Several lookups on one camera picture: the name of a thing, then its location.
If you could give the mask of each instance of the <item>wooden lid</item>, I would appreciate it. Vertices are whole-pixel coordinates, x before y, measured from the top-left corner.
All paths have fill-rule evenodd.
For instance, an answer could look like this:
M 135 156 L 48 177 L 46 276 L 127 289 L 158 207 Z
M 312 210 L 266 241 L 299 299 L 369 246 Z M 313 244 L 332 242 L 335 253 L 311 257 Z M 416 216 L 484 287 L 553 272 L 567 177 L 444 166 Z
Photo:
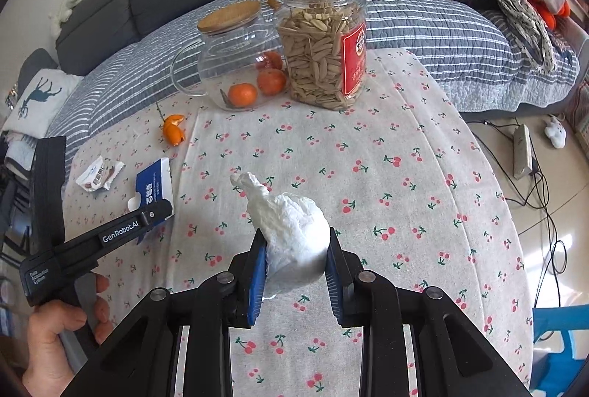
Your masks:
M 251 21 L 258 13 L 260 13 L 259 1 L 240 1 L 205 16 L 198 22 L 198 29 L 206 34 L 229 31 Z

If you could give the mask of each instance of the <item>deer print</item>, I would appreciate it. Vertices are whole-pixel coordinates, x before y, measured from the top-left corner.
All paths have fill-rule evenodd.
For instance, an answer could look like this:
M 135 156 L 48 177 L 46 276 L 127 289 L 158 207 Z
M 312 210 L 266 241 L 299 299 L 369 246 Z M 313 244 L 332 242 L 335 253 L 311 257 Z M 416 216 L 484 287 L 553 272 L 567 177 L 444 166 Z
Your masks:
M 22 117 L 27 117 L 27 114 L 29 112 L 28 103 L 30 100 L 39 101 L 40 103 L 44 103 L 47 101 L 47 98 L 49 98 L 49 96 L 55 96 L 55 95 L 58 95 L 59 93 L 61 93 L 61 90 L 62 90 L 61 87 L 55 93 L 51 93 L 51 87 L 53 86 L 53 81 L 51 81 L 51 83 L 49 83 L 49 89 L 47 91 L 41 90 L 41 88 L 47 84 L 49 79 L 46 78 L 45 81 L 43 81 L 43 83 L 41 83 L 42 80 L 43 80 L 43 78 L 41 78 L 39 80 L 35 89 L 33 91 L 31 91 L 31 94 L 27 97 L 27 99 L 25 99 L 23 101 L 21 108 L 18 110 L 18 118 L 19 119 Z

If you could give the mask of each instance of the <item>plastic jar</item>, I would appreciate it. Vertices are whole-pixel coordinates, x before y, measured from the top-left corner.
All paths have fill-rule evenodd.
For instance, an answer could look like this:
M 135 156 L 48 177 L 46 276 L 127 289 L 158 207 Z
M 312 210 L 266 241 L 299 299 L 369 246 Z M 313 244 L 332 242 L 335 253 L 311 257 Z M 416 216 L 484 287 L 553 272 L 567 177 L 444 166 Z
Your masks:
M 366 1 L 281 1 L 275 24 L 292 98 L 328 109 L 349 108 L 366 77 Z
M 229 111 L 246 111 L 286 89 L 281 40 L 272 23 L 261 17 L 259 1 L 241 1 L 214 11 L 199 21 L 198 29 L 201 39 L 182 48 L 170 67 L 179 91 L 188 96 L 207 95 Z M 196 74 L 201 86 L 182 86 L 183 80 Z

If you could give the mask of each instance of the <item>glass handle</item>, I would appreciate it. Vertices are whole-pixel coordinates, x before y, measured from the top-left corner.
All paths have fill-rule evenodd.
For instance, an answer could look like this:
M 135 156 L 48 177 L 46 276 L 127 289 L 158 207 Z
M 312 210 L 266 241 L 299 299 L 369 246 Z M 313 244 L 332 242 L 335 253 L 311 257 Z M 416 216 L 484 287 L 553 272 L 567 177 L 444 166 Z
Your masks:
M 178 53 L 176 53 L 176 56 L 174 57 L 174 59 L 172 60 L 172 64 L 170 65 L 170 78 L 172 78 L 172 83 L 174 84 L 174 86 L 176 87 L 176 89 L 178 91 L 180 91 L 181 93 L 184 93 L 187 96 L 206 96 L 207 92 L 206 91 L 199 91 L 199 90 L 191 90 L 188 88 L 185 88 L 184 86 L 182 86 L 178 80 L 176 79 L 176 76 L 174 75 L 174 68 L 176 66 L 176 61 L 178 61 L 178 58 L 180 57 L 181 54 L 183 54 L 188 48 L 191 48 L 192 46 L 201 43 L 202 40 L 194 40 L 193 42 L 188 43 L 186 46 L 184 46 Z

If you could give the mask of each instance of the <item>cherry print tablecloth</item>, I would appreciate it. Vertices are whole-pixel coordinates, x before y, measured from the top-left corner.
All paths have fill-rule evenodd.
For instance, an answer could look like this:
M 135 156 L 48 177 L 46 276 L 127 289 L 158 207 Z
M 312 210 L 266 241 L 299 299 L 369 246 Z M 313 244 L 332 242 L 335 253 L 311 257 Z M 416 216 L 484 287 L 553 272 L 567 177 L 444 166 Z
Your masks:
M 233 114 L 175 95 L 161 108 L 187 116 L 179 147 L 163 141 L 151 106 L 80 148 L 64 198 L 68 238 L 121 215 L 137 171 L 164 156 L 172 162 L 175 217 L 99 263 L 111 280 L 104 297 L 114 324 L 153 287 L 197 286 L 249 249 L 246 199 L 229 176 L 251 171 L 273 193 L 315 200 L 365 268 L 399 287 L 443 288 L 528 380 L 532 309 L 522 252 L 488 161 L 413 54 L 372 50 L 367 66 L 365 90 L 345 112 L 284 96 Z M 126 167 L 109 192 L 89 194 L 74 179 L 98 155 Z M 361 329 L 338 327 L 325 280 L 265 301 L 255 327 L 231 338 L 236 395 L 357 395 Z M 414 395 L 411 348 L 408 358 Z

